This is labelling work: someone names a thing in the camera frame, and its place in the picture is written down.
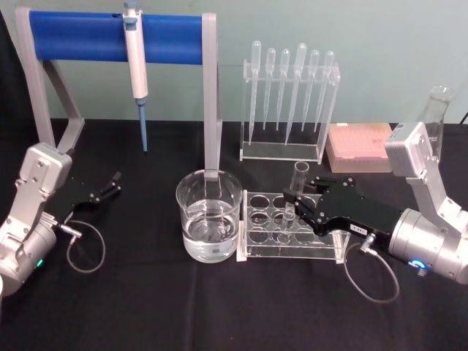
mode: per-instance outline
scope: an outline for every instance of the gray wall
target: gray wall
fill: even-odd
[[[447,122],[468,111],[468,1],[466,0],[140,0],[147,13],[216,12],[222,115],[239,121],[241,64],[252,41],[293,53],[299,42],[333,50],[341,67],[334,121],[409,121],[422,111],[427,91],[446,83],[457,92]],[[13,10],[121,12],[123,1],[0,0],[16,41]],[[60,63],[85,118],[136,118],[126,64]],[[201,120],[199,67],[148,65],[148,119]],[[63,116],[49,94],[53,117]]]

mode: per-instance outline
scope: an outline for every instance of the test tube rack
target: test tube rack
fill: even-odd
[[[320,195],[304,194],[317,202]],[[319,237],[302,219],[296,216],[287,229],[288,244],[280,244],[284,199],[282,194],[247,192],[244,190],[243,221],[239,231],[237,261],[250,257],[289,257],[335,260],[343,263],[350,234],[343,230]]]
[[[289,65],[287,49],[281,52],[279,62],[274,59],[275,50],[270,48],[261,65],[255,43],[260,42],[252,46],[254,64],[244,60],[240,160],[304,160],[321,164],[340,82],[333,52],[328,51],[324,59],[318,50],[306,56],[306,45],[301,43],[295,63]],[[310,60],[304,66],[305,57]]]

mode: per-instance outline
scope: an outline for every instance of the pipette tip box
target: pipette tip box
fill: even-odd
[[[331,124],[325,144],[333,173],[389,173],[388,123]]]

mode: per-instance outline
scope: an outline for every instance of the black tablecloth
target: black tablecloth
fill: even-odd
[[[57,122],[57,129],[63,123]],[[0,218],[33,127],[0,125]],[[279,192],[292,162],[238,160],[239,123],[224,123],[221,169],[249,191]],[[249,259],[195,262],[182,244],[177,183],[203,165],[200,123],[149,122],[143,156],[136,121],[87,121],[72,174],[102,185],[122,172],[123,192],[93,223],[107,257],[83,275],[58,243],[16,294],[5,298],[0,350],[467,350],[468,290],[395,260],[401,296],[377,305],[360,296],[330,261]],[[447,193],[468,208],[468,129],[445,128],[441,173]],[[310,175],[329,174],[312,164]],[[415,208],[410,187],[391,174],[355,175],[364,195]],[[369,258],[350,259],[356,279],[390,294],[385,272]]]

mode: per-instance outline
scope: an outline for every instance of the transfer pipette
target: transfer pipette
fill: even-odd
[[[266,81],[265,81],[265,99],[263,100],[263,129],[265,129],[266,118],[268,117],[268,105],[270,104],[271,80],[273,79],[273,70],[275,68],[276,51],[269,48],[266,54]]]
[[[126,1],[124,6],[126,9],[123,14],[125,43],[127,44],[130,79],[132,81],[133,97],[135,98],[140,114],[143,152],[146,154],[148,144],[146,140],[145,103],[146,97],[148,96],[148,83],[146,80],[145,48],[143,45],[143,27],[141,20],[141,14],[143,12],[141,10],[136,10],[136,1]]]
[[[287,117],[287,127],[286,127],[286,139],[284,139],[284,144],[287,145],[287,140],[291,134],[291,128],[293,127],[295,103],[298,99],[298,89],[299,82],[301,81],[302,70],[304,68],[304,62],[306,60],[307,45],[303,42],[298,45],[298,49],[295,52],[295,62],[294,62],[294,83],[292,86],[292,95],[291,95],[291,106],[290,114]]]
[[[323,63],[323,68],[322,68],[322,86],[320,87],[319,101],[317,103],[317,113],[315,115],[314,132],[317,131],[319,117],[322,112],[323,100],[325,98],[325,90],[327,89],[328,77],[330,76],[331,67],[333,66],[334,59],[335,59],[335,54],[333,53],[333,51],[327,51],[327,54],[325,56],[325,62]]]
[[[252,135],[254,134],[255,105],[257,104],[257,83],[261,53],[262,44],[258,40],[255,40],[252,43],[252,62],[250,63],[252,70],[252,95],[250,97],[249,145],[252,142]]]
[[[283,106],[284,85],[286,83],[287,70],[290,66],[290,51],[284,49],[281,52],[281,61],[279,63],[279,92],[278,103],[276,104],[276,130],[279,127],[279,115],[281,115],[281,107]]]
[[[301,131],[304,131],[304,124],[306,123],[307,113],[309,112],[310,98],[312,96],[312,87],[315,82],[315,74],[317,73],[317,67],[319,65],[320,53],[318,50],[313,50],[310,54],[309,60],[309,82],[307,82],[306,95],[304,97],[304,109],[302,116],[302,127]]]

